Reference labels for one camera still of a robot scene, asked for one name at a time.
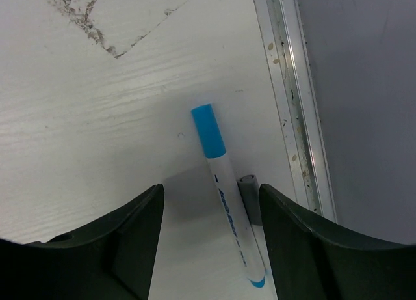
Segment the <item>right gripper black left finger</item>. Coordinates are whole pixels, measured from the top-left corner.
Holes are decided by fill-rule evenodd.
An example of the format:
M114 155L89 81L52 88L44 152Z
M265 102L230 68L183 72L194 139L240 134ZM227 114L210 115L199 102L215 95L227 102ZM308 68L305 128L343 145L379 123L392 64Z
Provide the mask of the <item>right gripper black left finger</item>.
M164 211L157 184L48 242L1 240L2 299L148 299Z

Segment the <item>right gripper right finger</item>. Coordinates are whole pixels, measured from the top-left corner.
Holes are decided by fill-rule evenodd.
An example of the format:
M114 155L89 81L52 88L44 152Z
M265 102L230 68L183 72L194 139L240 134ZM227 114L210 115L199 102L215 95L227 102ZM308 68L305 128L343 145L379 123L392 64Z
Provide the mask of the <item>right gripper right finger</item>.
M278 299L414 299L415 246L372 238L259 188Z

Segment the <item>white pen blue cap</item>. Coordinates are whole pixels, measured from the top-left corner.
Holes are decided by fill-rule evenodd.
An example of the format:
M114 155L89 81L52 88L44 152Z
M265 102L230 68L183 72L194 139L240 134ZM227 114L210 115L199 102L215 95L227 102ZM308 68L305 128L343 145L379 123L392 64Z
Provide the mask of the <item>white pen blue cap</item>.
M243 204L230 158L210 104L193 108L191 114L207 159L216 192L233 234L239 260L251 285L262 288L266 269Z

